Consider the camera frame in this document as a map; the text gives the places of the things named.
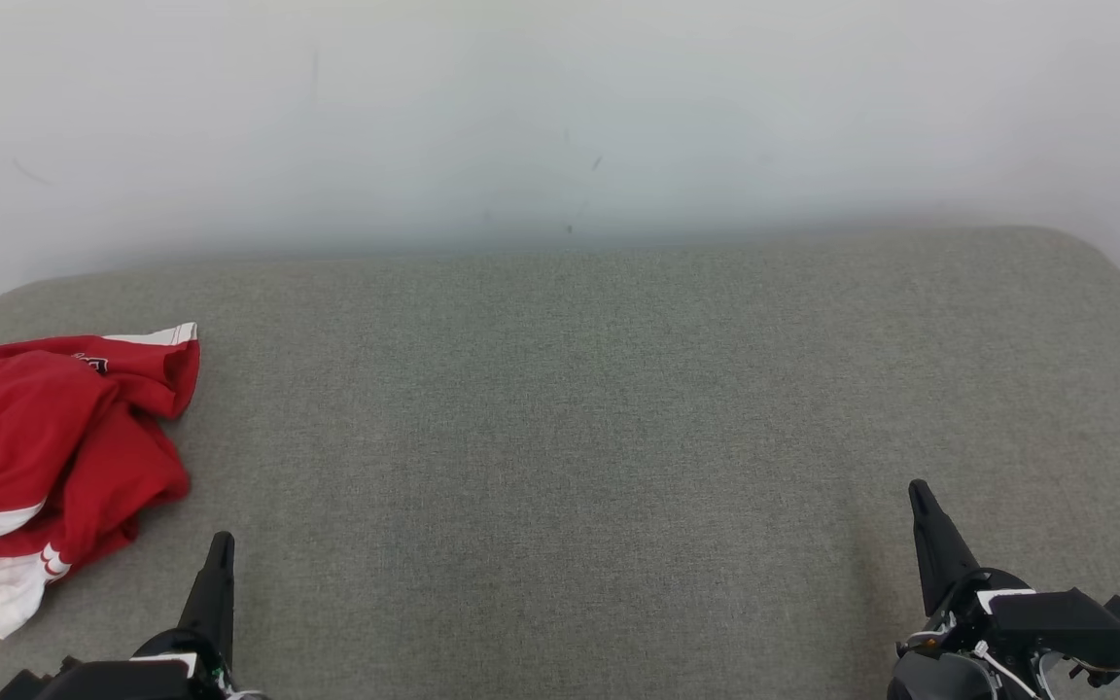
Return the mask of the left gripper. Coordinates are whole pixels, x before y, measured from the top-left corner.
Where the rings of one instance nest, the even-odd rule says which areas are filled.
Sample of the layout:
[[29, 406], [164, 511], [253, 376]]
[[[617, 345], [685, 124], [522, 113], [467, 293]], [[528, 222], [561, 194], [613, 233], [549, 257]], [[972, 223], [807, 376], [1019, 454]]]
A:
[[0, 700], [228, 700], [234, 659], [235, 536], [215, 533], [178, 628], [124, 660], [63, 659], [57, 673], [18, 672]]

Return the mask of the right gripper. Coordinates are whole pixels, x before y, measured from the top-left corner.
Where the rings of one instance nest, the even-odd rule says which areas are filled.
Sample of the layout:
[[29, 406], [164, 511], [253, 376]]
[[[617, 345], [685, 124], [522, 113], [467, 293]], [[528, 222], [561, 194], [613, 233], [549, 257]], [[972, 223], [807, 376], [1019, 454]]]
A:
[[888, 700], [1044, 700], [1038, 664], [999, 657], [979, 594], [1035, 592], [1017, 577], [979, 568], [959, 528], [924, 479], [908, 484], [924, 629], [897, 644]]

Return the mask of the red shorts with white stripe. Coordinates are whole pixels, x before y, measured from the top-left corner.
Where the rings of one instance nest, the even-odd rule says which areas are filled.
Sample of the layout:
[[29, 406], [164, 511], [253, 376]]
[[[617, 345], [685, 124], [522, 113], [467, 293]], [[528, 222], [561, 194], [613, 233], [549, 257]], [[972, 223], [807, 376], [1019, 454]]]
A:
[[44, 439], [76, 441], [112, 407], [156, 424], [190, 405], [200, 364], [198, 328], [146, 335], [77, 335], [0, 345], [0, 458]]

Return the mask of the grey fabric sofa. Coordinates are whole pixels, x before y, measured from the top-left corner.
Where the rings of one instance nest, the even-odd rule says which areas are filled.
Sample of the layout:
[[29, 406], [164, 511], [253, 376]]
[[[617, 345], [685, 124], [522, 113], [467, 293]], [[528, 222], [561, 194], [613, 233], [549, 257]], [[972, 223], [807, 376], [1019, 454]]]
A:
[[196, 323], [192, 494], [0, 642], [124, 657], [236, 536], [276, 700], [884, 700], [907, 486], [978, 561], [1120, 595], [1120, 271], [1040, 227], [156, 267], [0, 297], [0, 344]]

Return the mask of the red and white shirt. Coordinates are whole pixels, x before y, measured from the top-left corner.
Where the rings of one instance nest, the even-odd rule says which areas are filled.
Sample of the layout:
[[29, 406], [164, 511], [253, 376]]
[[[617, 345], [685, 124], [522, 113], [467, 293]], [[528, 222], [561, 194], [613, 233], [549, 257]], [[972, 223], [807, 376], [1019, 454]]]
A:
[[0, 458], [0, 640], [39, 612], [52, 584], [132, 543], [143, 508], [188, 491], [160, 426], [121, 405], [76, 441]]

